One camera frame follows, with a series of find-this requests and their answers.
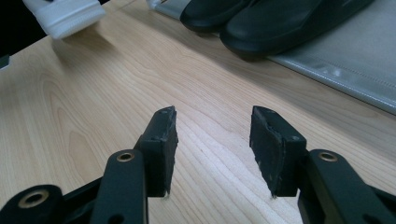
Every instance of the black shoe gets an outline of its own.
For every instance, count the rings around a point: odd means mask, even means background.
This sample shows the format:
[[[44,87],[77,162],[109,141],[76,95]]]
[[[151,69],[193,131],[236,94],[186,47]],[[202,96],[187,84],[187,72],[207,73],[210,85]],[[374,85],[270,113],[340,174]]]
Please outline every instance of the black shoe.
[[[220,32],[223,44],[245,57],[277,54],[319,35],[373,0],[259,0]]]
[[[198,33],[217,32],[251,0],[191,0],[180,15],[189,30]]]

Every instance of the screw hole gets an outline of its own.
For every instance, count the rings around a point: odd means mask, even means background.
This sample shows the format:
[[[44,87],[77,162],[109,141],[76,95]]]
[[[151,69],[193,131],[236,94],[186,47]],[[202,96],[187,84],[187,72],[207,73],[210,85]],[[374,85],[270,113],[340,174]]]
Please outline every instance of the screw hole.
[[[330,152],[320,152],[319,157],[324,161],[338,161],[338,158]]]
[[[122,161],[122,162],[131,161],[133,159],[134,159],[134,154],[129,152],[122,153],[117,157],[117,161]]]
[[[18,206],[20,208],[35,207],[46,201],[49,196],[50,194],[46,189],[38,189],[23,196]]]
[[[108,224],[121,224],[124,220],[122,215],[114,215],[108,219]]]

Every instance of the white sneaker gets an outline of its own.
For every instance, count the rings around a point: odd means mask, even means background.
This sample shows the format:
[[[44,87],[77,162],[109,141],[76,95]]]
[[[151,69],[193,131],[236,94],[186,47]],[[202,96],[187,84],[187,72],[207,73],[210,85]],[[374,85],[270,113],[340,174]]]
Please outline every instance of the white sneaker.
[[[47,35],[61,39],[102,19],[98,0],[23,0]]]

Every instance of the gray surface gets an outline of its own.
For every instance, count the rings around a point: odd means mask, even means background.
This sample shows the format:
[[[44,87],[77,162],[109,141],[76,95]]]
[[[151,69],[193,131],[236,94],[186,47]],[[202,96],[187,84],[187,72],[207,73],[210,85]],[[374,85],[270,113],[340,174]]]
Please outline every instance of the gray surface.
[[[167,0],[155,10],[178,20],[189,2]],[[330,32],[269,59],[396,115],[395,11],[396,1],[375,0]]]

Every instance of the wooden table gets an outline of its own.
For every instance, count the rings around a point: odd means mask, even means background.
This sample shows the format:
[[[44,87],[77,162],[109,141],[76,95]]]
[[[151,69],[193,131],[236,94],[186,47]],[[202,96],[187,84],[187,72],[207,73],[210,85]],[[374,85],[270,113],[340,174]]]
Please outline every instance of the wooden table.
[[[272,199],[254,161],[254,105],[396,194],[395,116],[276,63],[245,62],[143,0],[105,9],[94,26],[46,37],[0,71],[0,206],[34,185],[67,193],[93,181],[169,105],[179,137],[172,192],[149,199],[151,223],[301,223],[296,198]]]

